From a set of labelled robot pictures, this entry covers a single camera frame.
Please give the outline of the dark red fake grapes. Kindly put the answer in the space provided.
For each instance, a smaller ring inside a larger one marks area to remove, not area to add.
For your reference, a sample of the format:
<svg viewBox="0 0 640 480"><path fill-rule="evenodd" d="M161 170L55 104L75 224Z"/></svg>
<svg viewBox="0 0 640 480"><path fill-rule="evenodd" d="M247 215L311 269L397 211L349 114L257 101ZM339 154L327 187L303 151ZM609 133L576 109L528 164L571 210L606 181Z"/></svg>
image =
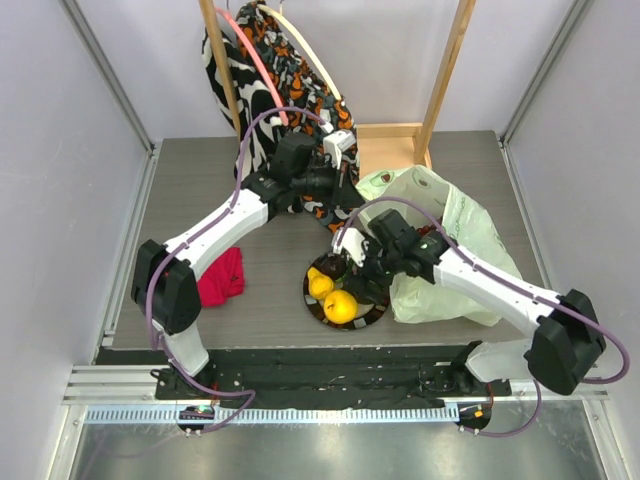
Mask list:
<svg viewBox="0 0 640 480"><path fill-rule="evenodd" d="M425 225L422 227L416 227L415 230L421 237L424 237L432 232L436 232L436 233L439 232L439 229L434 225Z"/></svg>

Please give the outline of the beige plate with dark rim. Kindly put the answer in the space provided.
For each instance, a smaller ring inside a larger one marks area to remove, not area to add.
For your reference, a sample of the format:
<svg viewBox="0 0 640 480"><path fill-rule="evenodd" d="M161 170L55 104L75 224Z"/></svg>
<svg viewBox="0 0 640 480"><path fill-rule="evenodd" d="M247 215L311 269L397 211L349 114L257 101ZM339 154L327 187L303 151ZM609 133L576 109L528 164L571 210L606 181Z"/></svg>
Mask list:
<svg viewBox="0 0 640 480"><path fill-rule="evenodd" d="M317 257L302 280L302 298L319 322L357 330L377 322L390 307L388 291L356 276L352 260L332 252Z"/></svg>

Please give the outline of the dark purple fake mangosteen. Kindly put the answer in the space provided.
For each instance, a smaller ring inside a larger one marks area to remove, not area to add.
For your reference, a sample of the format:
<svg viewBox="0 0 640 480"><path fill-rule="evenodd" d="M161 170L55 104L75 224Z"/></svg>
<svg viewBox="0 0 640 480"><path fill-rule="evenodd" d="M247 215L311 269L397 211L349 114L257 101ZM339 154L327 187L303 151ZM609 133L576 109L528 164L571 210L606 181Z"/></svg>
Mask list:
<svg viewBox="0 0 640 480"><path fill-rule="evenodd" d="M339 254L332 252L323 255L317 269L332 280L339 280L348 269L348 261Z"/></svg>

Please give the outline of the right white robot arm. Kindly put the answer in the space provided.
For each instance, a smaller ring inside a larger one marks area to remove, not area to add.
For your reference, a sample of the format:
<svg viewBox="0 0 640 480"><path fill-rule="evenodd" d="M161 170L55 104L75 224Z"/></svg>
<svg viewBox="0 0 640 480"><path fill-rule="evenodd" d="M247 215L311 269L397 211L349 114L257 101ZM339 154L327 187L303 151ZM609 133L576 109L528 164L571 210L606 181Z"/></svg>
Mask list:
<svg viewBox="0 0 640 480"><path fill-rule="evenodd" d="M438 231L420 235L396 210L376 216L367 231L340 229L332 248L352 261L346 288L366 303L381 301L394 276L405 274L462 294L522 333L520 340L467 346L451 371L462 394L475 394L496 380L531 376L556 394L570 395L606 349L586 294L529 284Z"/></svg>

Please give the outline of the yellow fake pear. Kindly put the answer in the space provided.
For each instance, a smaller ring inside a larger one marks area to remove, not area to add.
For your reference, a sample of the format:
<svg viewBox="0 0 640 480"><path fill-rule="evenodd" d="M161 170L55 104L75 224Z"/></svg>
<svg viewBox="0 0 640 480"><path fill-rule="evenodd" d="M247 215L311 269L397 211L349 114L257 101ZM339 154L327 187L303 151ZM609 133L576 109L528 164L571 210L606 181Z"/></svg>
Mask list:
<svg viewBox="0 0 640 480"><path fill-rule="evenodd" d="M315 267L307 271L309 295L316 300L324 300L335 289L334 281Z"/></svg>

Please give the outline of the yellow fake lemon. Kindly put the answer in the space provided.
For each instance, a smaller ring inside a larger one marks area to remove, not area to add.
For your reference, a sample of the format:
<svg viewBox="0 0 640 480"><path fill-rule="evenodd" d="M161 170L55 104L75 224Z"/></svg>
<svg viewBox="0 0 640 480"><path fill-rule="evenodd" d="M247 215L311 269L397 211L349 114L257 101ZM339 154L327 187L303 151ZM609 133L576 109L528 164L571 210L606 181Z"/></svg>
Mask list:
<svg viewBox="0 0 640 480"><path fill-rule="evenodd" d="M332 323L345 324L358 315L358 302L347 291L334 290L324 300L325 317Z"/></svg>

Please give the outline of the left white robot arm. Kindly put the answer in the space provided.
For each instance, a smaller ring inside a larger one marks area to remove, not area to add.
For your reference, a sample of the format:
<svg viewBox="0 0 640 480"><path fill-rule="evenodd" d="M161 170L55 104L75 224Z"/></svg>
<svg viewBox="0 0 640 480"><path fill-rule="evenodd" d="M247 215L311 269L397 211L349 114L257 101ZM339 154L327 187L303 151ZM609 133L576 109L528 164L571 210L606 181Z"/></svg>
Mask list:
<svg viewBox="0 0 640 480"><path fill-rule="evenodd" d="M311 136L288 133L270 159L249 174L214 212L164 242L148 240L137 252L131 298L159 334L165 352L183 370L179 388L205 397L213 385L209 354L196 320L202 304L197 282L230 247L306 196L327 207L350 209L363 200L349 175L345 154L356 144L349 130L328 134L318 152Z"/></svg>

